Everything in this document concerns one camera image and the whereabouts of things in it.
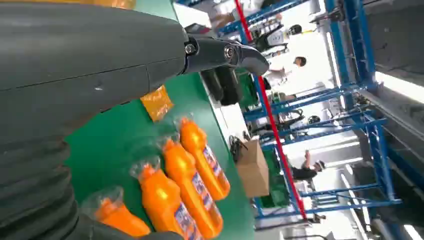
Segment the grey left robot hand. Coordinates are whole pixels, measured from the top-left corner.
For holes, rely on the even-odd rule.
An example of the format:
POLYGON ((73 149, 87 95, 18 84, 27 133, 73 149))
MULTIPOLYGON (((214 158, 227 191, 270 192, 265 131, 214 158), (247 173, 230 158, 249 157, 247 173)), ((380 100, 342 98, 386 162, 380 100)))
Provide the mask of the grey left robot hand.
POLYGON ((129 240, 82 213, 65 138, 169 78, 217 67, 262 75, 256 49, 175 20, 91 4, 0 4, 0 237, 129 240))

